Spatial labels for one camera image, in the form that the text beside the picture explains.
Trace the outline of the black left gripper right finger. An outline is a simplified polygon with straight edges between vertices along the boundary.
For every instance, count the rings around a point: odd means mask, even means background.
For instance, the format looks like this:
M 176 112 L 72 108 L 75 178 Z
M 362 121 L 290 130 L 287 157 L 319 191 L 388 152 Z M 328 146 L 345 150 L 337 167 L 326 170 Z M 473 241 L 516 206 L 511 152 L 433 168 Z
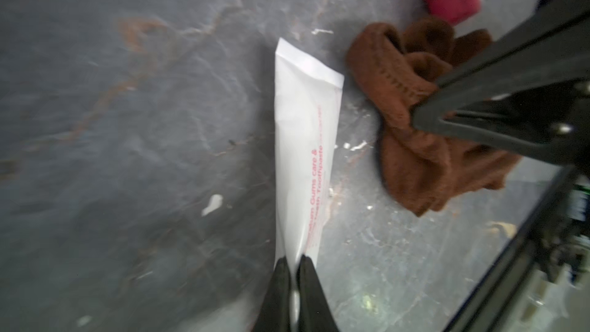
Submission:
M 313 260 L 303 255 L 297 271 L 300 294 L 300 332 L 339 332 L 322 289 Z

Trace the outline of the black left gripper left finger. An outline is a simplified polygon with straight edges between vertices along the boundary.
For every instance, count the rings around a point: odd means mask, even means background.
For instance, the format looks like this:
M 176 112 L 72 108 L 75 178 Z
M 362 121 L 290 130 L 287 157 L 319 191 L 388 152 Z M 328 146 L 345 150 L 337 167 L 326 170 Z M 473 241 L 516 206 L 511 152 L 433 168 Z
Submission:
M 275 264 L 252 332 L 290 331 L 290 284 L 291 275 L 287 258 L 282 257 Z

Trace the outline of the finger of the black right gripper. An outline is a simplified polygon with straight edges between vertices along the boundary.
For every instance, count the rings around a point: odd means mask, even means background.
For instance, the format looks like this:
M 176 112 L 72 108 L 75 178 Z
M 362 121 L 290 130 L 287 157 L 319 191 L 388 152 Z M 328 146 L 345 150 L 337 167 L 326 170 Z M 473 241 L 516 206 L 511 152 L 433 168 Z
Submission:
M 436 85 L 414 128 L 587 166 L 589 0 L 552 0 Z

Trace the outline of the white pink-cap toothpaste tube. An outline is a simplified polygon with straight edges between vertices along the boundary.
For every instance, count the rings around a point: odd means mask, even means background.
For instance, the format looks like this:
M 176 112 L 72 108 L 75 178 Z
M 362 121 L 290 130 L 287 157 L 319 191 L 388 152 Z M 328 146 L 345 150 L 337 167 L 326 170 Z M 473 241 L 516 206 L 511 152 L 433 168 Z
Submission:
M 296 271 L 319 253 L 344 76 L 283 38 L 274 69 L 276 255 Z

